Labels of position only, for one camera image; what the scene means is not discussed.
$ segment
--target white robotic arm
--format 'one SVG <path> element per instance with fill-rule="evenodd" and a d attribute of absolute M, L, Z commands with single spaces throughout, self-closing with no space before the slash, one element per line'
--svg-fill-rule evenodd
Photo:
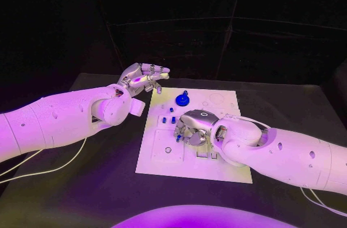
<path fill-rule="evenodd" d="M 127 114 L 142 115 L 145 103 L 132 98 L 169 78 L 169 69 L 133 64 L 117 84 L 40 98 L 20 109 L 0 114 L 0 162 L 35 150 L 75 143 L 119 125 Z"/>
<path fill-rule="evenodd" d="M 347 148 L 262 123 L 266 129 L 260 130 L 254 122 L 233 115 L 218 119 L 194 110 L 181 116 L 173 135 L 184 134 L 187 127 L 192 136 L 179 139 L 202 145 L 210 136 L 213 150 L 231 165 L 247 165 L 291 185 L 347 195 Z"/>

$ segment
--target grey surface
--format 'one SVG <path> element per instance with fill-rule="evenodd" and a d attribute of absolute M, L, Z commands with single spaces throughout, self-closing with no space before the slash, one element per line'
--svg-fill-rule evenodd
<path fill-rule="evenodd" d="M 113 75 L 80 74 L 71 90 L 117 82 Z M 163 87 L 236 90 L 243 116 L 347 146 L 347 131 L 318 86 L 189 79 Z M 252 170 L 253 184 L 136 174 L 152 93 L 142 117 L 87 139 L 75 161 L 59 171 L 10 182 L 0 198 L 0 227 L 110 227 L 133 215 L 169 205 L 205 204 L 263 214 L 299 227 L 341 227 L 346 218 L 309 203 L 299 188 Z M 59 167 L 82 142 L 45 150 L 19 174 Z M 347 197 L 317 192 L 327 205 L 347 211 Z"/>

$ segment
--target white board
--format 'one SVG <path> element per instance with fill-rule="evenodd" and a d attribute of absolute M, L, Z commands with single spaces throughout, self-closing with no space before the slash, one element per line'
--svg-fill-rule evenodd
<path fill-rule="evenodd" d="M 181 107 L 175 99 L 184 90 L 189 104 Z M 230 165 L 213 152 L 211 145 L 194 147 L 176 142 L 172 117 L 178 121 L 194 109 L 213 112 L 218 118 L 227 113 L 240 115 L 236 91 L 163 87 L 160 94 L 152 93 L 136 173 L 252 183 L 250 168 Z"/>

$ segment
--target blue cap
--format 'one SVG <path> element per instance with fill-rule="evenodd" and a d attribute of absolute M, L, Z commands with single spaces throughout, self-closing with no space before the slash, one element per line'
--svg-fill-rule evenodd
<path fill-rule="evenodd" d="M 187 106 L 189 104 L 188 91 L 185 90 L 175 98 L 175 103 L 178 106 Z"/>

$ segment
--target dark table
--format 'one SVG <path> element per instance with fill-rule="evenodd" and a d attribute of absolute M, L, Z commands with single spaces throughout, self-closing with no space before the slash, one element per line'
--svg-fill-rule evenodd
<path fill-rule="evenodd" d="M 119 76 L 80 74 L 71 90 L 106 86 Z M 165 87 L 236 90 L 241 115 L 269 126 L 347 146 L 347 131 L 320 86 L 169 79 Z M 314 205 L 298 187 L 252 170 L 253 184 L 136 174 L 152 93 L 142 117 L 87 139 L 81 154 L 59 171 L 10 182 L 0 198 L 0 227 L 110 227 L 136 214 L 179 204 L 233 207 L 299 227 L 343 227 L 346 217 Z M 59 167 L 82 142 L 45 150 L 16 175 Z M 347 197 L 317 192 L 347 211 Z"/>

